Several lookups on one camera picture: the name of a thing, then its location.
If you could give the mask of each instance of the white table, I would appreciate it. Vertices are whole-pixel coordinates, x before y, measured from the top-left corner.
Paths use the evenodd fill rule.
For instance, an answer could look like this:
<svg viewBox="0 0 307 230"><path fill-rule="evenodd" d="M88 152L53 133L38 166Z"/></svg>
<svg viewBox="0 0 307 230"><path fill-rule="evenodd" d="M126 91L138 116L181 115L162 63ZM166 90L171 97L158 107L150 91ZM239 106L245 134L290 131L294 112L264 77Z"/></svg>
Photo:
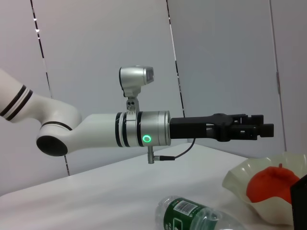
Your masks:
<svg viewBox="0 0 307 230"><path fill-rule="evenodd" d="M189 145L156 154L178 155ZM248 230L292 230L266 224L222 188L227 171L244 160L195 145L176 161L121 161L0 197L0 229L154 230L158 202L178 195L232 214Z"/></svg>

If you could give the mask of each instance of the white wall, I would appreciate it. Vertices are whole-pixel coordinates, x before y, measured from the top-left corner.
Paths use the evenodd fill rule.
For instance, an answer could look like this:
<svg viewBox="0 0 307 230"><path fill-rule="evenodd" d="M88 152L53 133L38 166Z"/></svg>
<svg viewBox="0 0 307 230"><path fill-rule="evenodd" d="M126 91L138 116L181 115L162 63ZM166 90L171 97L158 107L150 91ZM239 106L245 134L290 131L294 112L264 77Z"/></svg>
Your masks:
<svg viewBox="0 0 307 230"><path fill-rule="evenodd" d="M55 99L77 107L83 118L125 111L118 70L147 65L155 81L142 88L141 110L182 116L165 0L35 0L34 9ZM67 160L74 174L146 152L85 149Z"/></svg>
<svg viewBox="0 0 307 230"><path fill-rule="evenodd" d="M30 1L0 3L0 68L50 97ZM35 120L12 124L0 119L0 195L67 176L64 157L53 158L37 149L39 128Z"/></svg>
<svg viewBox="0 0 307 230"><path fill-rule="evenodd" d="M272 0L287 150L307 150L307 1Z"/></svg>
<svg viewBox="0 0 307 230"><path fill-rule="evenodd" d="M274 138L198 144L247 157L284 150L268 0L168 0L186 116L263 114Z"/></svg>

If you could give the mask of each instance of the green bottle label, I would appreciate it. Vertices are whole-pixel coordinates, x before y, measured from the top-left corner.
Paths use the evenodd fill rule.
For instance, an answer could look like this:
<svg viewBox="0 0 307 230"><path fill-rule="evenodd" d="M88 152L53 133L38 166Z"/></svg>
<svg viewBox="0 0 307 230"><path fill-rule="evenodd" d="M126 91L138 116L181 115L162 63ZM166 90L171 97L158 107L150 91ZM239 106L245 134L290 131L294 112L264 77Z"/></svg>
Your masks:
<svg viewBox="0 0 307 230"><path fill-rule="evenodd" d="M184 198L174 200L166 209L164 215L164 229L190 230L194 217L203 208L206 208L206 206ZM208 226L209 228L207 229L213 230L216 221L212 222L211 224L212 226Z"/></svg>

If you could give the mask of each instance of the green led ring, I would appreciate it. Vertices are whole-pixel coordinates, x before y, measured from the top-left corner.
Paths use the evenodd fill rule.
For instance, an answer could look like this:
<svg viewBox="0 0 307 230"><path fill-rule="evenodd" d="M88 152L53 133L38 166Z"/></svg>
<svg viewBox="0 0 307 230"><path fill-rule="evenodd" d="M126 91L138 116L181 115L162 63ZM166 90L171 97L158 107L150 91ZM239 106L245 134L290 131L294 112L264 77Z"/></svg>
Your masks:
<svg viewBox="0 0 307 230"><path fill-rule="evenodd" d="M152 141L152 138L149 135L144 135L143 136L143 141L146 143L149 143Z"/></svg>

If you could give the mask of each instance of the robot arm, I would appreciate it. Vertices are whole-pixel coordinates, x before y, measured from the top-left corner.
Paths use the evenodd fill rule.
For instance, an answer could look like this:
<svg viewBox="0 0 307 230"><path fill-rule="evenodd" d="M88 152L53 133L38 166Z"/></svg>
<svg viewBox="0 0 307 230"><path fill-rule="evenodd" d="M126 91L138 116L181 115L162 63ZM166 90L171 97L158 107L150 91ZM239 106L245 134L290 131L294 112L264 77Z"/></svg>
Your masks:
<svg viewBox="0 0 307 230"><path fill-rule="evenodd" d="M273 137L273 125L264 125L263 116L215 114L209 117L170 118L168 111L141 112L141 86L154 80L151 67L119 70L119 82L127 97L127 111L93 114L82 121L73 106L39 96L0 69L0 116L17 123L34 118L41 123L36 144L51 156L98 147L145 147L148 161L154 162L153 146L166 146L171 139L213 138L257 140Z"/></svg>

